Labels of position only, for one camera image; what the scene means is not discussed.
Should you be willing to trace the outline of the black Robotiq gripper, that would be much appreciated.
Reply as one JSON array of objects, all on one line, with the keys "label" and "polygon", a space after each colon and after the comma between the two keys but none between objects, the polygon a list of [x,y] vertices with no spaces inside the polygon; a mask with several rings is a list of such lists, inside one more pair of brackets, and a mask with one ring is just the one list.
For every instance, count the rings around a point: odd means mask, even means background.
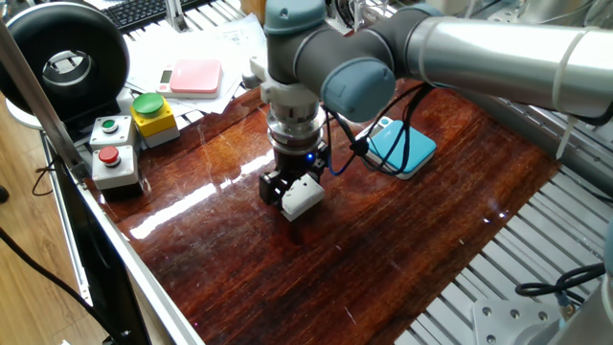
[{"label": "black Robotiq gripper", "polygon": [[310,174],[319,181],[330,163],[328,145],[320,145],[317,149],[298,155],[282,153],[274,150],[276,170],[263,172],[259,179],[259,195],[266,205],[283,209],[283,196],[290,189],[293,180]]}]

